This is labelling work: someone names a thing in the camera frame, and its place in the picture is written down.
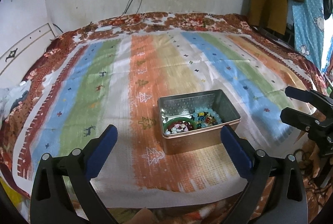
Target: white headboard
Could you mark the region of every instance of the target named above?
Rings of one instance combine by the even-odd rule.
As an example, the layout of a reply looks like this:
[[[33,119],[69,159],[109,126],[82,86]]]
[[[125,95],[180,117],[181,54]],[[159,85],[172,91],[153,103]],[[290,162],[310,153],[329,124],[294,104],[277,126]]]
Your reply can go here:
[[[0,88],[18,85],[26,72],[55,38],[53,25],[46,23],[14,44],[0,57]]]

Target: metal tin box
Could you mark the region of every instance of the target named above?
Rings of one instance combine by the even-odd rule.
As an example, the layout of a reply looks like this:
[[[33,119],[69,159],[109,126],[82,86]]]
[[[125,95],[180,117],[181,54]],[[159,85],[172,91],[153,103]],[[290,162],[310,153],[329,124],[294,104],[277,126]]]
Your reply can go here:
[[[166,154],[184,153],[219,144],[221,143],[221,128],[229,124],[235,130],[240,122],[239,113],[222,90],[160,97],[158,107],[163,147]],[[222,124],[165,135],[163,121],[167,122],[176,117],[190,118],[195,108],[198,107],[212,108],[221,117]]]

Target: silver screw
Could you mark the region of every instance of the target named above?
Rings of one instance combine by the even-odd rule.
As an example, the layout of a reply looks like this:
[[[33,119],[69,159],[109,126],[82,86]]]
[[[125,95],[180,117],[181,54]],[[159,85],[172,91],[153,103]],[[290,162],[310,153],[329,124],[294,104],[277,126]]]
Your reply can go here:
[[[295,156],[293,156],[292,154],[289,154],[289,155],[288,155],[288,159],[289,159],[291,162],[293,162],[293,161],[296,160]]]
[[[72,155],[79,155],[81,153],[81,149],[74,149]]]
[[[263,150],[257,150],[257,156],[264,157],[266,153]]]
[[[43,154],[42,159],[43,159],[43,160],[48,160],[49,157],[50,157],[49,154]]]

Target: blue gripper pad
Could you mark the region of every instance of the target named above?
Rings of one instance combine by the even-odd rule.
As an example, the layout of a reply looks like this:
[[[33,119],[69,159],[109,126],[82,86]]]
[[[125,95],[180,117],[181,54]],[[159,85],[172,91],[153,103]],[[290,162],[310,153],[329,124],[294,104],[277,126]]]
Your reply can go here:
[[[288,86],[286,87],[284,92],[286,96],[305,103],[309,103],[312,101],[312,94],[309,91],[304,91],[294,88],[292,86]]]
[[[116,144],[117,139],[117,128],[113,125],[109,125],[99,138],[92,139],[90,141],[93,143],[93,145],[95,145],[94,143],[96,143],[96,146],[91,146],[94,147],[94,150],[90,152],[90,157],[86,161],[86,170],[84,175],[88,181],[98,176],[106,159],[111,153],[111,150]]]
[[[242,141],[242,139],[237,136],[237,134],[229,125],[225,125],[221,129],[221,141],[240,177],[250,181],[253,176],[253,163],[239,143],[239,141]]]

